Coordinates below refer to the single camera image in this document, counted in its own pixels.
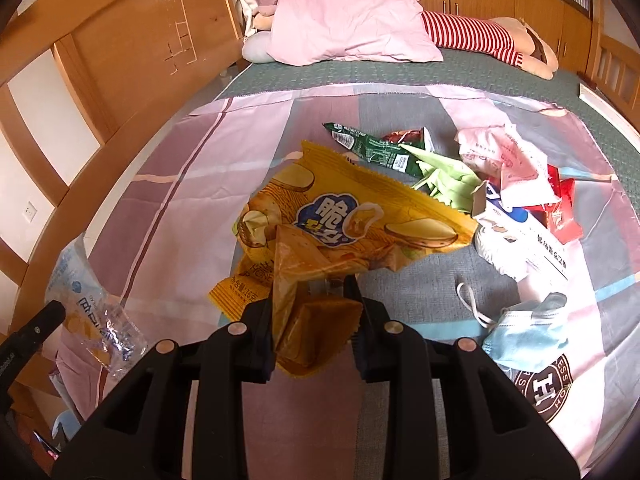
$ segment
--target pink tissue wrapper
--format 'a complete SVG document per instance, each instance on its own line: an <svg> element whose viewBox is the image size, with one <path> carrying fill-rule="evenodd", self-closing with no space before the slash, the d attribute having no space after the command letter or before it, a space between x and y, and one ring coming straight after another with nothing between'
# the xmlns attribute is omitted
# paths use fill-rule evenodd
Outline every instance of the pink tissue wrapper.
<svg viewBox="0 0 640 480"><path fill-rule="evenodd" d="M279 62L442 61L418 0L277 1L268 53Z"/></svg>
<svg viewBox="0 0 640 480"><path fill-rule="evenodd" d="M460 158L472 170L500 181L506 207L551 204L560 199L548 182L546 155L523 140L513 124L458 131Z"/></svg>

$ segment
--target electrical outlet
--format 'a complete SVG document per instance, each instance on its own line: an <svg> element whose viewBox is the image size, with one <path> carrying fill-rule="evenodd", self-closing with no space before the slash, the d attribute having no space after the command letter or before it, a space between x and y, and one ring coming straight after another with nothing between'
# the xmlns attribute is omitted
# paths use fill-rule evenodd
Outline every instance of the electrical outlet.
<svg viewBox="0 0 640 480"><path fill-rule="evenodd" d="M31 202L27 202L27 207L24 208L22 216L26 218L27 222L31 223L33 222L33 218L34 216L36 216L37 212L38 210L35 208L35 206Z"/></svg>

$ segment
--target brown logo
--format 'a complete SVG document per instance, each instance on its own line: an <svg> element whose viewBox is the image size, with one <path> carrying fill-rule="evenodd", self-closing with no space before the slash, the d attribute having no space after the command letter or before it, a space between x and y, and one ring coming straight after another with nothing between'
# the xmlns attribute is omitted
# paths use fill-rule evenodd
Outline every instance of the brown logo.
<svg viewBox="0 0 640 480"><path fill-rule="evenodd" d="M540 373L520 372L513 381L547 423L564 406L573 382L569 361L564 354Z"/></svg>

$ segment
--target red and white striped cloth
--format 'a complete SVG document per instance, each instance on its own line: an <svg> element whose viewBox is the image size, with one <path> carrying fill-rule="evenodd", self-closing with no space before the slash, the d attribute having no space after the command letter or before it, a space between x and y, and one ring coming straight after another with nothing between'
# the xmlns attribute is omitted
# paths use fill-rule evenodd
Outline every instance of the red and white striped cloth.
<svg viewBox="0 0 640 480"><path fill-rule="evenodd" d="M510 65L521 67L522 54L507 30L494 22L431 12L422 13L424 28L436 46L482 52Z"/></svg>

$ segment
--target stuffed toy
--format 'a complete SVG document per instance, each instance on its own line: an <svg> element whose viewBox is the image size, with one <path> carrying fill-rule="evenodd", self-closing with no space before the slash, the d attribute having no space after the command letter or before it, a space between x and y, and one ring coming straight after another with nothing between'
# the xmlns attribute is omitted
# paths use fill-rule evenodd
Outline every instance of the stuffed toy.
<svg viewBox="0 0 640 480"><path fill-rule="evenodd" d="M275 9L259 7L254 27L271 30ZM542 79L551 79L558 70L554 51L523 20L478 20L428 10L422 18L427 34L438 47L489 54Z"/></svg>

